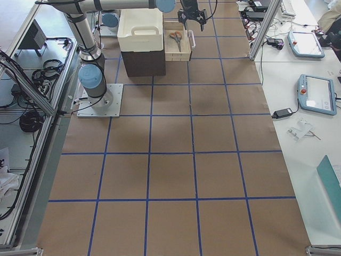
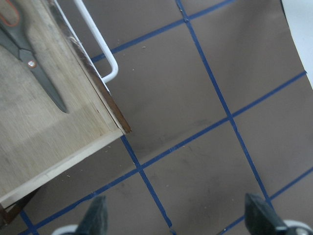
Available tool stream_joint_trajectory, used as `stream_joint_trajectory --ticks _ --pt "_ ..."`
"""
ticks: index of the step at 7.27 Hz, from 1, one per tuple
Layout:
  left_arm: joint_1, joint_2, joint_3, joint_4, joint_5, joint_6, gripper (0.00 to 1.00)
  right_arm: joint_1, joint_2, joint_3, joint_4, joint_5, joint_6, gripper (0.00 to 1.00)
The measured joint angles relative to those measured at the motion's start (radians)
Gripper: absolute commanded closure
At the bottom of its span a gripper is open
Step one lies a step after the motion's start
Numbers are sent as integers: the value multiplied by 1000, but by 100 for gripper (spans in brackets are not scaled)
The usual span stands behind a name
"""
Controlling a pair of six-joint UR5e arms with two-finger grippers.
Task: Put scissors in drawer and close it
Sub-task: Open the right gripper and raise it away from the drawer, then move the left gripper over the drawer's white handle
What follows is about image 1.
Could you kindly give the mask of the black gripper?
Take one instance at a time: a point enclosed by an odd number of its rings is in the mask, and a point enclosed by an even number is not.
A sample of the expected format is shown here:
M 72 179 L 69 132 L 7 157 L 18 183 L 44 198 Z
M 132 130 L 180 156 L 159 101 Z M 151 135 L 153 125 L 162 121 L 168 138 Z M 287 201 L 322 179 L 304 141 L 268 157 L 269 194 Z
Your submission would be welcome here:
M 180 3 L 182 8 L 177 12 L 178 21 L 183 23 L 186 30 L 188 29 L 187 20 L 199 22 L 201 31 L 204 31 L 207 20 L 206 10 L 199 9 L 197 0 L 183 0 Z

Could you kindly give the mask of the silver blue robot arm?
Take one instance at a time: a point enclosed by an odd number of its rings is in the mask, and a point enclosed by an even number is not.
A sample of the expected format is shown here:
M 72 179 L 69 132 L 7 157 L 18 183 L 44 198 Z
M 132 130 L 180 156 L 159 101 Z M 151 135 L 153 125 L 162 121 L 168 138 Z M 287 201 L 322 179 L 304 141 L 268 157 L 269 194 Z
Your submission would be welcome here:
M 175 1 L 45 1 L 47 5 L 64 13 L 70 29 L 78 42 L 80 58 L 84 66 L 97 66 L 101 74 L 101 81 L 95 92 L 86 89 L 88 101 L 92 106 L 105 105 L 108 100 L 107 83 L 104 76 L 104 56 L 95 42 L 86 13 L 95 11 L 111 11 L 121 9 L 155 9 L 164 13 L 172 11 Z
M 164 13 L 169 13 L 175 8 L 176 1 L 149 1 L 150 4 L 155 4 L 156 8 Z M 186 27 L 188 20 L 196 21 L 200 24 L 201 31 L 207 21 L 212 17 L 207 16 L 206 9 L 200 10 L 197 1 L 180 1 L 181 8 L 177 12 L 178 22 Z M 107 27 L 116 27 L 119 24 L 119 16 L 115 14 L 115 9 L 101 10 L 103 24 Z

